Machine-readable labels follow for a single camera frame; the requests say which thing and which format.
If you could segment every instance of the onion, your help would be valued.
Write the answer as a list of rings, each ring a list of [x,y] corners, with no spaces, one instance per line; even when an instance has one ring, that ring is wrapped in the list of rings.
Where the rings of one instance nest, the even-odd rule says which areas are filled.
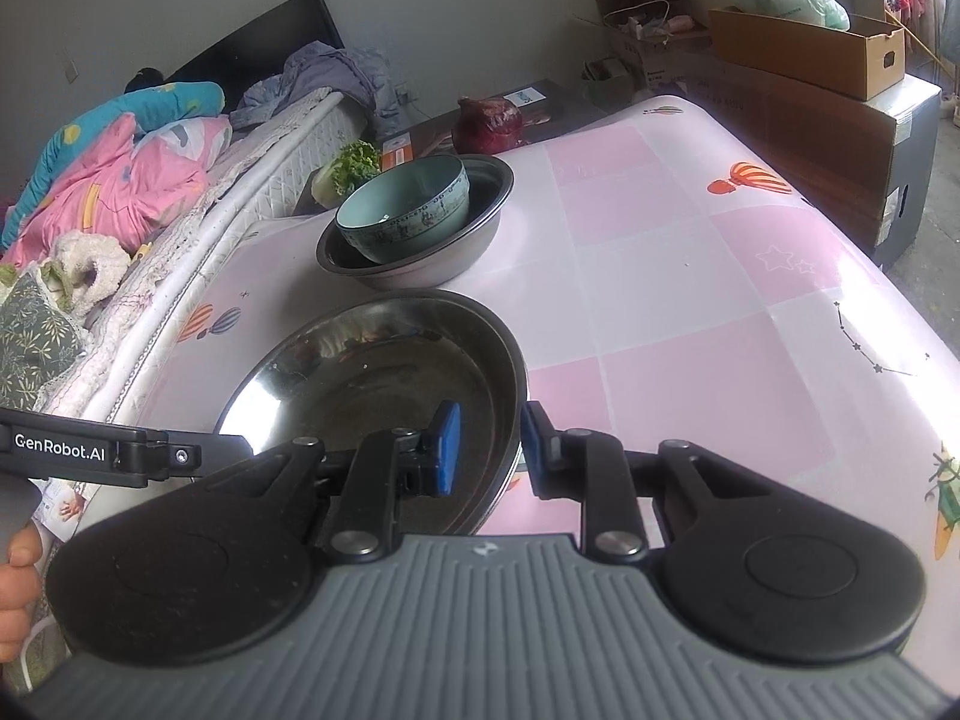
[[[498,154],[522,144],[520,108],[504,98],[460,98],[460,117],[453,125],[458,154]]]

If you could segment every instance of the floral pillow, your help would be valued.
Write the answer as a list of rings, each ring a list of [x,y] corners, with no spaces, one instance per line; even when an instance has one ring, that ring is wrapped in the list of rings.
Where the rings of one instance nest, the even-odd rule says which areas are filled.
[[[85,352],[88,334],[54,304],[35,266],[0,304],[0,407],[30,410]]]

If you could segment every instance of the concrete floor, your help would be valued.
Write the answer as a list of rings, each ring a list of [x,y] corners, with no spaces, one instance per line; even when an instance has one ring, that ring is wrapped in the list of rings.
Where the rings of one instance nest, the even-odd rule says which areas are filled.
[[[937,132],[917,240],[887,275],[960,357],[960,128],[948,119]]]

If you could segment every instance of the green bowl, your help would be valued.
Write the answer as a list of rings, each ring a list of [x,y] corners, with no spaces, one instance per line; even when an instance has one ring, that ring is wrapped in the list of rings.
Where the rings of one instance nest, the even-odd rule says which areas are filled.
[[[387,170],[354,191],[337,210],[349,245],[385,265],[426,251],[467,223],[470,183],[451,154]]]

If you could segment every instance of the teal pillow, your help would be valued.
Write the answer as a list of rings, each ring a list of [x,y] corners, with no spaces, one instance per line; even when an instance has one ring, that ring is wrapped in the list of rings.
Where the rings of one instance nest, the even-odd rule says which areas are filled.
[[[40,388],[85,350],[83,331],[53,305],[32,266],[0,304],[0,407],[32,410]]]
[[[4,226],[0,247],[6,250],[13,245],[20,234],[20,225],[37,210],[54,181],[121,114],[133,113],[137,129],[146,134],[179,119],[219,116],[223,109],[224,90],[217,84],[208,81],[168,83],[120,95],[61,127],[40,153],[37,169]]]

